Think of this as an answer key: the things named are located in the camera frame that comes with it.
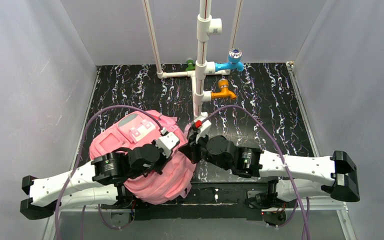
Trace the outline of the pink student backpack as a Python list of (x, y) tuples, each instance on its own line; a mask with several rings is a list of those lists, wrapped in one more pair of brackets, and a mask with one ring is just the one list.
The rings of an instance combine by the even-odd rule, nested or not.
[[(159, 125), (173, 132), (179, 138), (180, 145), (187, 142), (184, 132), (172, 117), (162, 115), (156, 110), (148, 110), (146, 113), (134, 111), (93, 139), (89, 147), (89, 158), (93, 160), (118, 148), (132, 150), (150, 144), (161, 136)], [(147, 203), (163, 204), (179, 196), (187, 196), (192, 187), (191, 179), (195, 168), (195, 164), (184, 154), (174, 149), (171, 160), (162, 169), (162, 174), (152, 171), (148, 176), (129, 178), (124, 186), (135, 197)]]

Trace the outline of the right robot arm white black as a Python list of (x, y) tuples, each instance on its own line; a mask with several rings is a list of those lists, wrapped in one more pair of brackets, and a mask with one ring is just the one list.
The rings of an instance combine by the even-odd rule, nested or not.
[(329, 196), (347, 203), (361, 199), (357, 166), (347, 152), (331, 156), (281, 155), (259, 148), (236, 146), (221, 135), (209, 138), (191, 136), (179, 148), (192, 163), (204, 160), (241, 178), (269, 178), (267, 192), (260, 199), (264, 207), (272, 203)]

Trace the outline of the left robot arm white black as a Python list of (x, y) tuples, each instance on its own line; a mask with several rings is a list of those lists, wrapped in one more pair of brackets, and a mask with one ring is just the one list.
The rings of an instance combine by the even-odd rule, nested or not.
[(29, 220), (40, 220), (51, 217), (56, 209), (118, 204), (123, 200), (122, 186), (153, 173), (161, 175), (174, 150), (155, 143), (120, 147), (75, 171), (45, 178), (27, 175), (21, 181), (27, 198), (20, 202), (20, 213)]

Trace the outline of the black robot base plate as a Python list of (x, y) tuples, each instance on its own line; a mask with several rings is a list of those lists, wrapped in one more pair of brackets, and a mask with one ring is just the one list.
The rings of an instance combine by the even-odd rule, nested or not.
[(274, 181), (193, 182), (188, 195), (162, 204), (133, 200), (103, 204), (102, 210), (133, 210), (136, 221), (159, 219), (246, 219), (260, 221), (265, 212), (284, 214), (294, 201), (275, 199)]

